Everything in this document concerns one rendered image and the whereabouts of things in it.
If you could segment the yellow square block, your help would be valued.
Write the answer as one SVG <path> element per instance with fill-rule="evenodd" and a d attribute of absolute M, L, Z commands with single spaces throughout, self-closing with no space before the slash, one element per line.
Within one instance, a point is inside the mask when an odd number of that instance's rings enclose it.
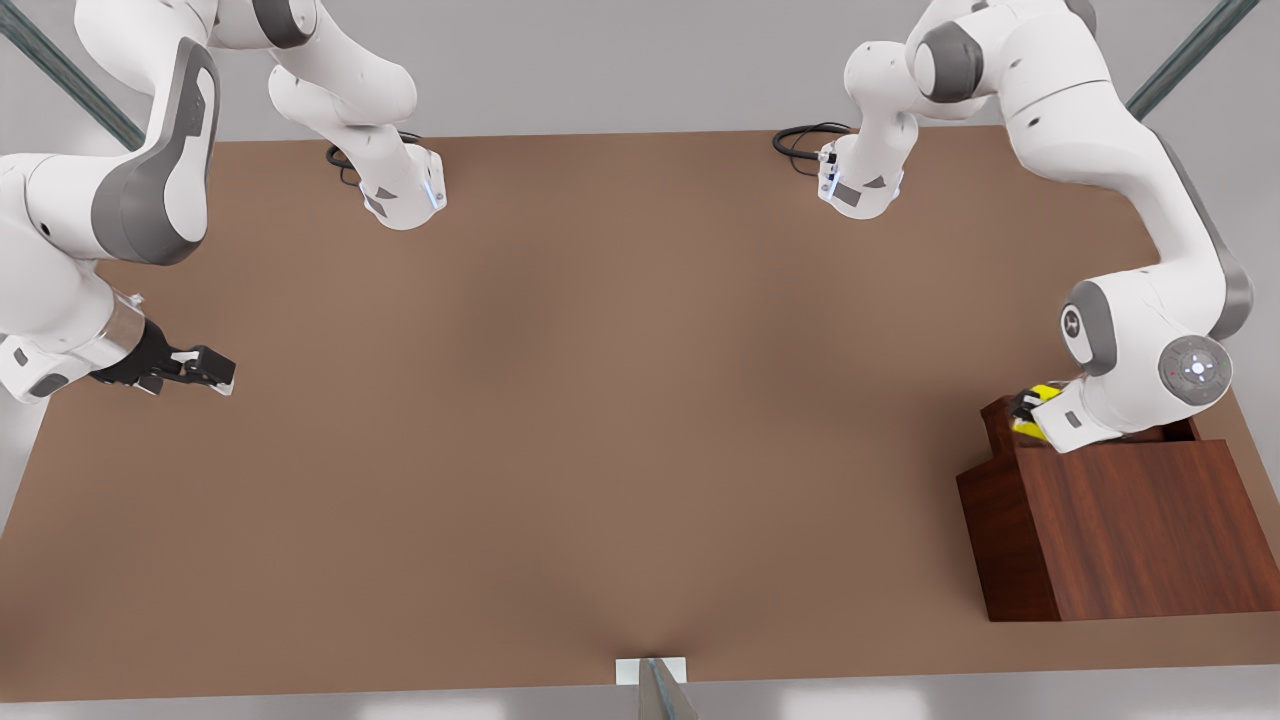
<path fill-rule="evenodd" d="M 1057 384 L 1037 384 L 1037 386 L 1033 386 L 1032 388 L 1041 388 L 1042 405 L 1043 405 L 1047 401 L 1050 401 L 1051 398 L 1059 396 L 1062 392 L 1062 387 L 1064 387 L 1062 383 L 1057 383 Z M 1012 421 L 1011 421 L 1011 430 L 1014 433 L 1028 436 L 1028 437 L 1036 438 L 1036 439 L 1042 441 L 1042 442 L 1048 442 L 1047 436 L 1044 434 L 1044 432 L 1041 429 L 1041 427 L 1037 423 L 1036 424 L 1014 425 Z"/>

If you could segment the dark wooden drawer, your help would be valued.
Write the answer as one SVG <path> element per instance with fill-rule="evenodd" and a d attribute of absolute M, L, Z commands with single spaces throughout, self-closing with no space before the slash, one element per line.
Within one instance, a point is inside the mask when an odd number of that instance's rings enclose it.
<path fill-rule="evenodd" d="M 1056 452 L 1053 446 L 1046 439 L 1012 429 L 1012 401 L 1014 397 L 1006 395 L 980 410 L 993 457 L 1002 457 L 1019 448 L 1047 448 L 1050 452 Z M 1194 420 L 1188 418 L 1166 425 L 1140 430 L 1134 434 L 1105 439 L 1098 443 L 1088 445 L 1088 448 L 1116 445 L 1156 445 L 1196 441 L 1201 441 L 1201 434 Z"/>

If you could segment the dark wooden cabinet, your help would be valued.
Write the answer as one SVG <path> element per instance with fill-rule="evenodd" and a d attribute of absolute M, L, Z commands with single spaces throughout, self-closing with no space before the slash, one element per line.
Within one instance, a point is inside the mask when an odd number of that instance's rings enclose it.
<path fill-rule="evenodd" d="M 992 621 L 1280 611 L 1280 568 L 1221 439 L 1010 448 L 957 491 Z"/>

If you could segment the silver frame post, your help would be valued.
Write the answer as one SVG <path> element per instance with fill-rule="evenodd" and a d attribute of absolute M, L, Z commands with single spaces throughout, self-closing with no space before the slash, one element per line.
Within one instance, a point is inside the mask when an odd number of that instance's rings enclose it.
<path fill-rule="evenodd" d="M 640 659 L 637 720 L 700 720 L 663 659 Z"/>
<path fill-rule="evenodd" d="M 143 131 L 12 0 L 0 0 L 0 35 L 74 100 L 127 151 L 145 142 Z"/>
<path fill-rule="evenodd" d="M 1219 0 L 1126 101 L 1129 113 L 1143 122 L 1260 3 L 1261 0 Z"/>

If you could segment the white post foot plate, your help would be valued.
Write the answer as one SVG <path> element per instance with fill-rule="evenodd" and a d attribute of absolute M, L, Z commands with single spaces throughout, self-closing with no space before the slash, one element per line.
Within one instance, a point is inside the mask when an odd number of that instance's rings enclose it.
<path fill-rule="evenodd" d="M 680 684 L 689 683 L 687 673 L 687 659 L 684 656 L 678 657 L 659 657 L 655 662 L 660 661 L 666 669 L 669 671 L 671 676 Z M 614 683 L 616 685 L 637 685 L 641 675 L 641 666 L 648 666 L 648 659 L 617 659 L 614 661 Z"/>

